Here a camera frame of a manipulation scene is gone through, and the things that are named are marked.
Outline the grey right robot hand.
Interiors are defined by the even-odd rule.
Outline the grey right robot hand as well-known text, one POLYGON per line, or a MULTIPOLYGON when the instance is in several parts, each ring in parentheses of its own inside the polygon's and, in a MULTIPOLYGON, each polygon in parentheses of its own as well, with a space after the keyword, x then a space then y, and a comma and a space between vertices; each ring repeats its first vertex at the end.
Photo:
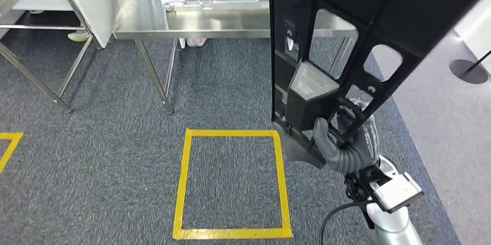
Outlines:
POLYGON ((317 118, 313 127, 313 139, 331 170, 350 174, 378 162, 380 158, 379 136, 373 116, 365 121, 354 137, 341 148, 328 136, 328 129, 328 121, 324 118, 317 118))

